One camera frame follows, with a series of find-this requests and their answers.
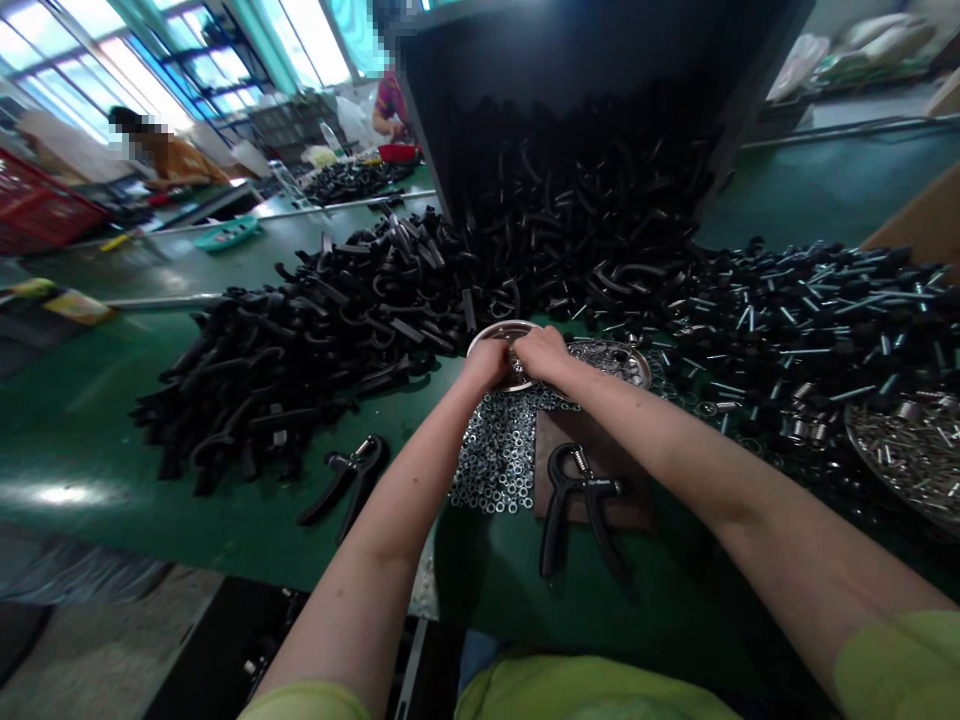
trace cardboard box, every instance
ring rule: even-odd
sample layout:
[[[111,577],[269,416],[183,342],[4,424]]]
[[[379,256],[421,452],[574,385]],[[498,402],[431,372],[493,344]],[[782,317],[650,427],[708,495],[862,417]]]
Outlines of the cardboard box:
[[[860,249],[904,246],[913,248],[916,264],[952,265],[947,277],[960,282],[960,163],[907,203]]]

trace red bowl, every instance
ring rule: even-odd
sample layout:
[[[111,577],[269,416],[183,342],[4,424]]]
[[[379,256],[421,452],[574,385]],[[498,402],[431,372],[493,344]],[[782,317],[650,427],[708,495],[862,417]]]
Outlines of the red bowl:
[[[384,162],[413,162],[417,157],[416,145],[381,145],[377,150]]]

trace brown board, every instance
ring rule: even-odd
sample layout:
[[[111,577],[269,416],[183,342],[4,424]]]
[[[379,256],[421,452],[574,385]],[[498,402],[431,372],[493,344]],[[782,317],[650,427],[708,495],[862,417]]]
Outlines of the brown board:
[[[607,524],[613,528],[642,530],[656,535],[650,474],[585,412],[541,410],[537,413],[534,517],[546,517],[547,506],[553,495],[553,484],[547,469],[550,455],[558,446],[568,442],[583,445],[596,477],[620,480],[625,487],[623,497],[608,498],[603,502]],[[578,477],[580,471],[573,458],[568,457],[566,463],[564,471],[567,475]],[[587,522],[587,508],[579,493],[567,501],[567,520]]]

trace hand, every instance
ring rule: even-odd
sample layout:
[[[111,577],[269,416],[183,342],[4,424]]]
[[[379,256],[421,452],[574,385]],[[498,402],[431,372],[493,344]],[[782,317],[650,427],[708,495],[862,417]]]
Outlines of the hand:
[[[396,142],[397,140],[403,140],[407,136],[407,127],[402,122],[396,120],[391,120],[390,123],[390,139]]]
[[[513,352],[523,365],[523,371],[535,380],[556,385],[570,361],[563,335],[552,325],[533,328],[513,343]]]
[[[476,383],[484,391],[489,390],[510,368],[509,349],[506,340],[481,340],[467,356],[460,377]]]
[[[172,184],[169,180],[161,180],[159,178],[156,180],[143,181],[143,186],[147,188],[147,190],[153,190],[154,192],[166,192]]]

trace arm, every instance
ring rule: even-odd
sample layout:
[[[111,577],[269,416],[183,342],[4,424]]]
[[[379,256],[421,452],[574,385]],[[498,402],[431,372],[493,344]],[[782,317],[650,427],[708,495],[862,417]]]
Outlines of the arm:
[[[666,400],[570,357],[554,328],[514,344],[524,369],[590,413],[717,536],[834,699],[863,625],[956,606],[788,477]]]
[[[169,190],[184,185],[209,185],[212,179],[209,175],[187,175],[186,177],[163,178],[160,180],[145,180],[143,185],[151,190]]]
[[[390,119],[397,112],[396,104],[393,102],[394,82],[384,78],[377,85],[377,102],[373,106],[373,129],[391,140],[402,140],[406,135],[406,128],[403,123]]]
[[[382,717],[403,619],[467,423],[507,368],[504,341],[478,343],[463,372],[377,483],[257,690],[296,680],[345,685]]]

